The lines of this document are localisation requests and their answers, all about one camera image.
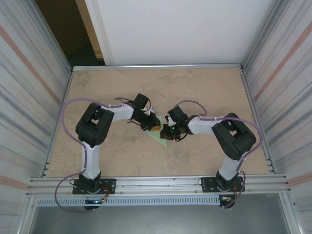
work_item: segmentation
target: enclosure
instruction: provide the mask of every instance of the enclosure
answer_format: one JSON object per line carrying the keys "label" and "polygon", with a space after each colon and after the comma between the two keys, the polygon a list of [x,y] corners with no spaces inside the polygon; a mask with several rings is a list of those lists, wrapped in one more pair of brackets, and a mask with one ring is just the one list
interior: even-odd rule
{"label": "enclosure", "polygon": [[[85,5],[105,66],[71,68],[34,1],[0,3],[1,233],[96,233],[103,225],[108,233],[241,233],[242,225],[247,233],[311,232],[312,2]],[[206,193],[199,183],[225,157],[214,136],[164,143],[126,121],[111,125],[100,151],[101,177],[116,179],[115,193],[91,214],[57,206],[60,180],[82,170],[81,146],[61,125],[66,101],[115,105],[138,93],[163,123],[189,99],[207,116],[233,112],[264,133],[242,165],[245,191],[231,210],[219,207],[228,193]],[[72,135],[89,104],[66,107]],[[64,181],[57,199],[74,210],[99,197],[72,191]]]}

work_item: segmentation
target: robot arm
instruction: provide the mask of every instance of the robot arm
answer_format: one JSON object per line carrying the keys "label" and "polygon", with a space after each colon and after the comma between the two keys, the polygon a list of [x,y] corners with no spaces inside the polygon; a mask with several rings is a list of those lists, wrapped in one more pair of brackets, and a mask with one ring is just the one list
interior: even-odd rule
{"label": "robot arm", "polygon": [[[225,117],[238,118],[234,113],[229,113]],[[164,124],[160,138],[181,141],[187,135],[215,135],[226,155],[216,174],[217,185],[221,191],[229,190],[238,175],[243,155],[256,142],[249,128],[243,122],[235,120],[203,121],[199,116],[188,117],[179,106],[170,110],[165,118],[168,124]]]}
{"label": "robot arm", "polygon": [[160,121],[150,106],[144,109],[149,99],[138,94],[135,100],[125,102],[119,107],[109,108],[91,103],[76,126],[78,138],[87,147],[87,166],[85,150],[82,149],[83,174],[79,180],[87,191],[94,193],[98,190],[100,180],[99,156],[100,145],[106,139],[111,123],[119,120],[135,120],[143,131],[160,129]]}

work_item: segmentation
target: beige floor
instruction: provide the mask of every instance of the beige floor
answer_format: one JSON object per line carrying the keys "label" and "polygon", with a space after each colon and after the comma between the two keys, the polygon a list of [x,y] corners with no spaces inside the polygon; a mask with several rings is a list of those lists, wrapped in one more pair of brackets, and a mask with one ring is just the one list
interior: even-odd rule
{"label": "beige floor", "polygon": [[[237,69],[77,71],[67,100],[85,97],[117,104],[113,98],[134,99],[137,93],[150,98],[156,114],[163,119],[176,103],[191,99],[203,104],[210,117],[234,112],[253,121]],[[65,111],[65,124],[75,136],[75,126],[88,105],[85,101],[72,103]],[[189,116],[202,112],[193,103],[180,107]],[[138,126],[119,121],[111,125],[102,144],[100,168],[103,176],[214,175],[223,159],[214,136],[187,136],[180,143],[168,141],[165,148]],[[67,176],[80,169],[81,147],[60,127],[47,176]],[[250,155],[242,169],[249,174],[268,173],[262,149]]]}

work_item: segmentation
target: green triangular object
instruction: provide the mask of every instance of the green triangular object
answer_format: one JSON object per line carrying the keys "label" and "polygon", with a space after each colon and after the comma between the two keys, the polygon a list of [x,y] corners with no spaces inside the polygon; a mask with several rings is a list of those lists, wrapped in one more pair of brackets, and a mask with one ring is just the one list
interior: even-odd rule
{"label": "green triangular object", "polygon": [[154,138],[156,141],[158,141],[160,144],[162,144],[163,146],[167,147],[167,141],[165,139],[161,139],[160,138],[160,131],[163,129],[163,121],[162,121],[162,117],[161,116],[157,116],[157,118],[160,121],[160,130],[158,131],[145,131],[147,133],[147,135],[149,135],[150,137]]}

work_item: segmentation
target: corrugated metal wall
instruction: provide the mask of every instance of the corrugated metal wall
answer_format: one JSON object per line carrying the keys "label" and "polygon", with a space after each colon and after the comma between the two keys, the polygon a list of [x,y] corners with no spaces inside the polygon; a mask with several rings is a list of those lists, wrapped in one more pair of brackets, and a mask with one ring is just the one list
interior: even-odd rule
{"label": "corrugated metal wall", "polygon": [[312,1],[291,0],[251,64],[247,79],[279,173],[312,232]]}
{"label": "corrugated metal wall", "polygon": [[70,68],[31,0],[0,1],[0,233],[46,161]]}

